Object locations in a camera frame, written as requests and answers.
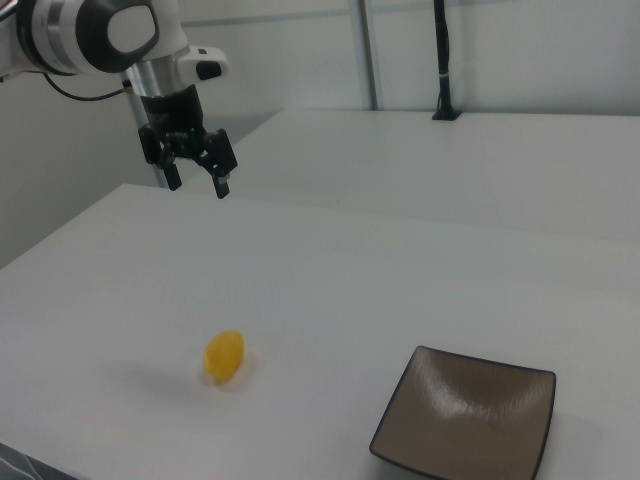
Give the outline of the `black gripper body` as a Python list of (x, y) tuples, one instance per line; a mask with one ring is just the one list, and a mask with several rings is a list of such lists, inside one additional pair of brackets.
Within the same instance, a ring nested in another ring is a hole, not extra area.
[(159, 152), (166, 136), (185, 140), (185, 152), (203, 152), (206, 129), (195, 85), (167, 96), (142, 97), (141, 102), (148, 120), (139, 129), (144, 152)]

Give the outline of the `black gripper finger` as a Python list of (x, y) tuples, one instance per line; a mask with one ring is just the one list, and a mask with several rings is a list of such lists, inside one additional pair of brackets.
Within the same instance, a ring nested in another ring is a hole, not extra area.
[(182, 181), (175, 165), (171, 146), (161, 140), (149, 124), (141, 126), (138, 129), (138, 135), (145, 161), (164, 173), (167, 186), (171, 191), (178, 190)]
[(227, 132), (218, 129), (204, 133), (198, 139), (193, 160), (211, 176), (217, 198), (224, 199), (230, 193), (230, 174), (238, 166)]

